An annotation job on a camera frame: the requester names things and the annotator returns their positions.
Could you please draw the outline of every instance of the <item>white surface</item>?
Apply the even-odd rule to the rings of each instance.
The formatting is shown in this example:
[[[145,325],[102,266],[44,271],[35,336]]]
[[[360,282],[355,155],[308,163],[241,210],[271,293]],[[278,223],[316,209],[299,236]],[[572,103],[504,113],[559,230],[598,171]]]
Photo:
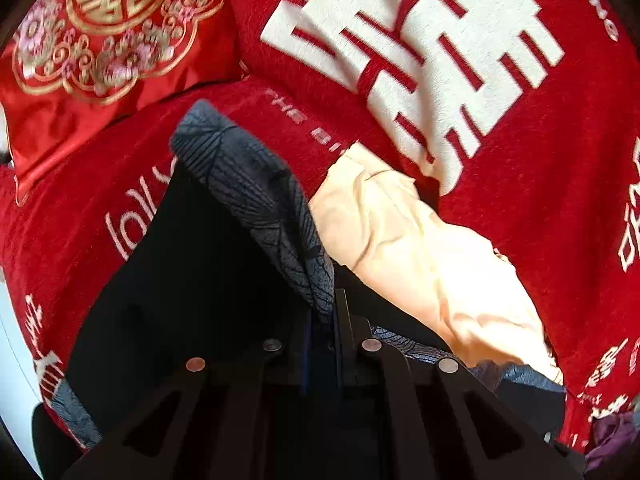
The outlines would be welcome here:
[[[0,416],[14,442],[35,469],[31,415],[42,402],[33,359],[22,338],[6,285],[0,283]]]

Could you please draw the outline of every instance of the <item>silver rivet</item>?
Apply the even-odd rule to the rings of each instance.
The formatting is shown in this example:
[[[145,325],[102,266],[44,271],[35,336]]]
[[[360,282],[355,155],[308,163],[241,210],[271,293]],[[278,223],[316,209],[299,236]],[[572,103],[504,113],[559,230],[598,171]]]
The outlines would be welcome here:
[[[460,366],[458,365],[458,361],[456,361],[455,359],[445,357],[444,359],[440,359],[440,361],[438,361],[438,368],[446,374],[456,373],[459,367]]]
[[[365,339],[362,342],[362,348],[367,352],[377,352],[382,348],[382,343],[375,338]]]
[[[262,348],[267,352],[277,352],[282,348],[282,343],[277,339],[265,339]]]
[[[186,367],[190,372],[201,372],[206,365],[207,363],[202,357],[192,357],[187,361]]]

